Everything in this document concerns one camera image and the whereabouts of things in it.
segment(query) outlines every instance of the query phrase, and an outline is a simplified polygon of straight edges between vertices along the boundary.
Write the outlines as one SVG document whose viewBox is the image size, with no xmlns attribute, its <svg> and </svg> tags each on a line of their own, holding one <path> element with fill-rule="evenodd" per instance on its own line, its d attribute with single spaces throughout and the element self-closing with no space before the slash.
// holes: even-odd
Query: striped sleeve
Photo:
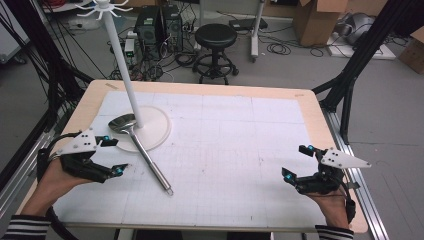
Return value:
<svg viewBox="0 0 424 240">
<path fill-rule="evenodd" d="M 320 240 L 352 240 L 353 231 L 345 228 L 315 225 Z"/>
<path fill-rule="evenodd" d="M 13 215 L 1 239 L 44 240 L 49 226 L 45 217 Z"/>
</svg>

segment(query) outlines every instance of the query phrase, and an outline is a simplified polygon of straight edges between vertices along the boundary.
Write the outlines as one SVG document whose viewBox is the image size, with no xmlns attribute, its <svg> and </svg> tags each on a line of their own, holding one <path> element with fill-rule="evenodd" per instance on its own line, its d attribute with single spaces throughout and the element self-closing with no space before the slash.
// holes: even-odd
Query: person's left hand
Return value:
<svg viewBox="0 0 424 240">
<path fill-rule="evenodd" d="M 71 191 L 75 186 L 89 182 L 91 181 L 73 177 L 64 172 L 60 160 L 58 158 L 53 159 L 21 214 L 45 216 L 47 210 L 57 199 Z"/>
</svg>

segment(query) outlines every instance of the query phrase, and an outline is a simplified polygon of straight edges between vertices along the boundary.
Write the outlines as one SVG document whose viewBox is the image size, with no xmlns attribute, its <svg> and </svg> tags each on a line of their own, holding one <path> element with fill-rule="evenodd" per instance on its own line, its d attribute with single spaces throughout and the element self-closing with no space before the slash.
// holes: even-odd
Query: floor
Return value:
<svg viewBox="0 0 424 240">
<path fill-rule="evenodd" d="M 62 14 L 61 21 L 72 18 L 75 13 Z M 118 32 L 134 25 L 136 18 L 128 14 L 115 20 Z M 228 16 L 206 21 L 227 23 Z M 264 32 L 290 26 L 289 20 L 266 19 L 269 24 Z M 284 40 L 295 39 L 293 30 L 260 33 Z M 108 36 L 104 26 L 96 30 L 75 32 L 74 38 L 88 53 L 100 70 L 108 76 L 114 69 L 114 56 L 107 45 Z M 69 41 L 70 51 L 78 68 L 93 76 L 104 78 L 75 43 Z M 289 55 L 267 51 L 268 43 L 259 44 L 259 58 L 252 63 L 249 35 L 240 34 L 230 47 L 227 56 L 237 65 L 240 74 L 229 78 L 230 85 L 275 88 L 312 89 L 334 77 L 349 59 L 331 57 L 325 49 L 302 49 L 290 46 Z M 403 47 L 388 44 L 399 56 Z M 164 67 L 169 71 L 176 63 Z M 191 69 L 177 68 L 157 81 L 196 84 L 198 76 Z M 222 80 L 208 80 L 205 84 L 223 84 Z M 424 170 L 424 76 L 418 75 L 399 60 L 371 60 L 360 75 L 353 96 L 349 127 L 350 145 L 355 156 L 373 164 L 363 170 L 368 188 L 391 239 L 420 239 L 424 235 L 424 190 L 420 174 Z M 20 65 L 9 62 L 0 65 L 1 167 L 7 163 L 35 126 L 47 108 L 46 97 L 30 63 Z M 25 193 L 18 194 L 5 217 L 0 222 L 1 233 L 7 227 L 12 214 Z M 113 239 L 112 229 L 72 229 L 81 239 Z M 225 239 L 217 232 L 184 232 L 185 239 Z M 49 233 L 48 239 L 59 239 Z M 274 239 L 301 239 L 300 234 L 276 234 Z M 308 234 L 308 239 L 317 239 Z M 355 239 L 373 239 L 370 233 L 357 234 Z"/>
</svg>

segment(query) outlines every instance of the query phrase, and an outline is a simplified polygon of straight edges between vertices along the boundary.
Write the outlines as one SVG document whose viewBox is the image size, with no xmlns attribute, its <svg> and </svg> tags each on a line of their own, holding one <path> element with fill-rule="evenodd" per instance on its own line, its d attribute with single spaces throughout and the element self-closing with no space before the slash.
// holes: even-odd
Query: metal spoon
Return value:
<svg viewBox="0 0 424 240">
<path fill-rule="evenodd" d="M 134 132 L 134 126 L 136 125 L 137 121 L 135 119 L 135 115 L 125 114 L 120 117 L 117 117 L 109 122 L 109 128 L 117 133 L 126 133 L 130 135 L 131 139 L 133 140 L 135 146 L 140 151 L 141 155 L 143 156 L 144 160 L 146 160 L 147 164 L 149 165 L 150 169 L 152 169 L 153 173 L 156 175 L 156 178 L 159 180 L 159 182 L 162 184 L 163 188 L 169 195 L 173 195 L 174 192 L 171 189 L 171 185 L 166 180 L 165 176 L 162 174 L 162 172 L 159 170 L 159 168 L 156 166 L 156 164 L 152 161 L 152 159 L 147 154 L 144 147 L 141 145 L 137 135 Z"/>
</svg>

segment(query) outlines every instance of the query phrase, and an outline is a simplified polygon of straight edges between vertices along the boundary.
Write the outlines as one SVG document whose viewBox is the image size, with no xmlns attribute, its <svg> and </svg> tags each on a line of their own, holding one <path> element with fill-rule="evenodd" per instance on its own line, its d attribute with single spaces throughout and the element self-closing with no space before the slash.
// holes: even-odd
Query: chair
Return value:
<svg viewBox="0 0 424 240">
<path fill-rule="evenodd" d="M 212 54 L 206 54 L 196 60 L 193 65 L 193 72 L 198 72 L 201 76 L 199 83 L 203 83 L 203 78 L 210 79 L 224 78 L 225 85 L 228 85 L 227 75 L 232 73 L 236 76 L 239 70 L 224 53 L 224 49 L 236 42 L 237 32 L 224 24 L 206 24 L 201 26 L 195 34 L 195 39 L 200 46 L 212 50 Z M 205 63 L 205 58 L 212 57 L 212 63 Z"/>
</svg>

